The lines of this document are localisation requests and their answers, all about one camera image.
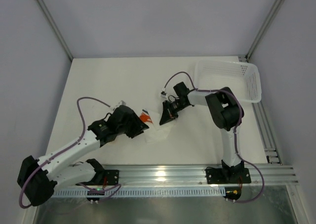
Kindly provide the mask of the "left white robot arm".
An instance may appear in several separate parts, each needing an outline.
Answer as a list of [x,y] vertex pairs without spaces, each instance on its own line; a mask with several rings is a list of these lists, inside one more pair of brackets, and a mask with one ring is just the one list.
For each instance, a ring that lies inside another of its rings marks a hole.
[[26,209],[23,198],[30,206],[45,203],[55,191],[71,185],[102,185],[109,179],[107,171],[96,159],[75,165],[82,156],[114,141],[119,135],[134,138],[149,127],[129,107],[120,105],[108,118],[94,121],[83,128],[79,138],[62,148],[35,159],[28,156],[22,162],[17,183],[21,187],[20,207]]

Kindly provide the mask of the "orange plastic fork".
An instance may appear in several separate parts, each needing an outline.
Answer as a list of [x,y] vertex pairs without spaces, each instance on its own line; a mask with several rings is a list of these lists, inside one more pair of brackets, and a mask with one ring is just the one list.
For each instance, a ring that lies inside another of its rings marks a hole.
[[144,123],[153,123],[150,117],[142,116],[140,119]]

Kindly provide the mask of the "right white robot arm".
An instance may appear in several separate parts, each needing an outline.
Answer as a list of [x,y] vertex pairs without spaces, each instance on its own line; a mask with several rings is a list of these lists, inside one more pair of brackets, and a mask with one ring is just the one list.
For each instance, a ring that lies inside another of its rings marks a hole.
[[239,125],[244,111],[229,87],[213,91],[188,89],[184,82],[173,87],[177,97],[162,103],[159,124],[165,125],[178,118],[178,113],[189,106],[206,106],[212,121],[221,131],[223,159],[221,168],[205,169],[208,183],[238,183],[246,175],[244,161],[238,152]]

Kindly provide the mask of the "orange plastic spoon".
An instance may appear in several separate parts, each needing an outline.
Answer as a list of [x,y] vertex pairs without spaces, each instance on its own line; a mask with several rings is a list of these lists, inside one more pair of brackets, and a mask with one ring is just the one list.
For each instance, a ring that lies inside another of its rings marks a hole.
[[139,118],[140,118],[140,120],[142,121],[142,122],[147,122],[148,121],[148,119],[149,119],[149,117],[148,117],[148,115],[147,114],[144,114],[144,113],[142,113],[140,116],[139,116]]

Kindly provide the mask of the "white paper napkin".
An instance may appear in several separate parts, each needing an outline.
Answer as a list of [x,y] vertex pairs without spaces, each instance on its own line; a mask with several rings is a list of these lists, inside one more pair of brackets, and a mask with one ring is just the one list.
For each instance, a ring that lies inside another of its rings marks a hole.
[[175,125],[175,121],[172,121],[165,125],[160,125],[159,124],[160,119],[161,119],[160,113],[156,111],[148,110],[148,109],[145,109],[145,110],[148,111],[149,113],[148,117],[150,117],[153,122],[153,123],[145,123],[146,125],[149,126],[149,129],[145,130],[144,132],[146,143],[155,143],[155,142],[159,142],[166,139],[171,129]]

